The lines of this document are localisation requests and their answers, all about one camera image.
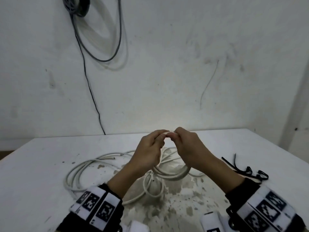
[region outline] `left hand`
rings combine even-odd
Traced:
[[[137,175],[142,177],[160,162],[161,148],[164,146],[165,132],[168,130],[156,130],[141,138],[135,153],[127,164],[135,169]]]

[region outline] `white table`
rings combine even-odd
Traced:
[[[233,159],[239,168],[251,166],[269,175],[265,182],[296,209],[309,224],[309,164],[247,129],[198,131],[217,157]],[[83,160],[106,152],[136,148],[144,134],[37,138],[0,161],[0,230],[54,231],[73,203],[64,189],[65,174]],[[166,146],[174,146],[168,139]],[[81,182],[86,186],[107,181],[114,173],[93,165]],[[142,199],[127,206],[123,222],[144,222],[152,231],[202,231],[199,217],[229,206],[224,193],[208,178],[168,182],[161,200]],[[131,197],[141,190],[137,182]]]

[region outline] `white cable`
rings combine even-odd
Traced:
[[[159,167],[161,164],[180,159],[180,157],[167,159],[168,157],[170,157],[171,155],[173,155],[177,152],[177,150],[176,150],[176,151],[173,151],[169,154],[166,154],[166,151],[170,150],[170,149],[176,149],[176,147],[162,148],[159,164],[145,174],[145,177],[144,177],[144,180],[143,180],[144,191],[140,195],[136,196],[135,198],[123,202],[122,203],[123,205],[133,203],[133,202],[139,200],[144,194],[147,194],[147,195],[149,195],[153,198],[161,197],[161,195],[163,194],[163,191],[164,191],[164,181],[163,181],[163,179],[168,180],[168,181],[178,181],[180,179],[183,179],[187,174],[189,174],[193,177],[201,177],[201,176],[204,175],[204,174],[194,175],[194,174],[189,173],[190,168],[187,167],[186,165],[184,165],[176,173],[168,172],[168,171],[161,169]],[[116,157],[121,157],[121,156],[124,156],[124,155],[132,157],[133,156],[133,154],[131,154],[132,152],[135,152],[135,150],[127,151],[127,152],[106,153],[106,154],[101,155],[101,156],[99,156],[95,159],[86,160],[86,161],[76,165],[65,176],[65,178],[63,180],[64,187],[69,191],[69,193],[71,194],[71,196],[74,199],[77,199],[78,197],[75,195],[75,192],[87,190],[87,187],[86,188],[82,187],[82,185],[80,184],[80,176],[83,173],[83,171],[85,170],[85,168],[87,168],[91,163],[99,162],[99,163],[104,163],[104,164],[110,165],[111,167],[114,167],[116,169],[121,169],[120,167],[117,167],[117,166],[115,166],[111,163],[105,162],[104,160],[115,160]],[[149,187],[150,187],[151,183],[153,182],[155,176],[157,177],[157,179],[159,179],[159,181],[161,183],[161,190],[160,190],[160,193],[158,195],[152,195],[149,192]]]

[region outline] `hand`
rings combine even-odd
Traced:
[[[128,165],[137,170],[139,177],[151,170],[160,162],[161,148],[164,146],[165,134],[168,130],[156,130],[141,138],[134,155]]]
[[[176,145],[178,154],[188,167],[203,172],[205,165],[216,157],[205,147],[196,133],[178,127],[166,134]]]

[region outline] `forearm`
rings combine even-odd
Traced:
[[[230,192],[244,181],[242,176],[235,173],[223,161],[213,155],[207,161],[204,161],[202,172],[210,177],[224,193]]]
[[[123,198],[131,185],[139,178],[136,168],[130,163],[126,164],[112,179],[107,183],[110,190]]]

